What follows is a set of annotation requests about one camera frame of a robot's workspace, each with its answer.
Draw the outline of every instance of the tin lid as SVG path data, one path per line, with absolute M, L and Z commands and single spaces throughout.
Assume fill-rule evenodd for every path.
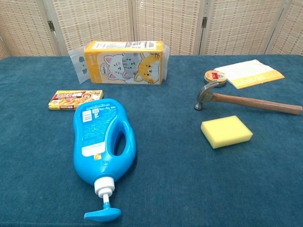
M 219 82 L 219 85 L 217 85 L 217 87 L 222 87 L 226 84 L 227 78 L 223 72 L 217 70 L 210 70 L 205 73 L 204 81 L 205 83 L 216 81 Z

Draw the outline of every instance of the wooden hammer handle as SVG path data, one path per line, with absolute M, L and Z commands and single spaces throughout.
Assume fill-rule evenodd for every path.
M 218 93 L 213 93 L 212 101 L 224 102 L 224 103 L 234 103 L 239 105 L 245 105 L 260 109 L 273 110 L 284 112 L 288 114 L 300 115 L 302 113 L 302 106 L 299 105 L 288 105 L 283 103 L 274 103 L 270 101 L 254 99 L 254 98 L 244 98 L 238 96 L 227 96 Z

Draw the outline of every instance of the yellow sponge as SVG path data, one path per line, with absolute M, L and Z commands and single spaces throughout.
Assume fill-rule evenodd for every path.
M 253 135 L 237 116 L 202 122 L 201 130 L 213 148 L 245 142 Z

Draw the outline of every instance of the hammer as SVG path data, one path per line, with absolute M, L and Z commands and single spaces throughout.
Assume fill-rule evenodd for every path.
M 211 89 L 217 86 L 219 82 L 211 82 L 206 84 L 198 94 L 198 102 L 195 105 L 196 110 L 202 110 L 202 104 L 210 101 L 214 102 L 224 102 L 224 103 L 234 103 L 238 105 L 245 105 L 260 109 L 273 110 L 284 112 L 288 114 L 300 115 L 302 113 L 302 106 L 299 105 L 288 105 L 283 103 L 274 103 L 270 101 L 254 99 L 254 98 L 244 98 L 238 96 L 227 96 L 218 93 L 212 93 Z

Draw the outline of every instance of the blue fabric surface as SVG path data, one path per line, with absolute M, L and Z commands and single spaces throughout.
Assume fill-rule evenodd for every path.
M 0 225 L 302 226 L 302 115 L 216 102 L 194 109 L 207 70 L 253 59 L 285 78 L 213 91 L 303 105 L 298 55 L 170 56 L 161 86 L 80 85 L 69 57 L 0 60 Z M 74 111 L 47 106 L 56 90 L 74 89 L 102 89 L 120 102 L 136 136 L 136 163 L 110 197 L 122 216 L 111 223 L 83 219 L 102 200 L 73 168 Z M 231 115 L 252 139 L 211 149 L 201 122 Z

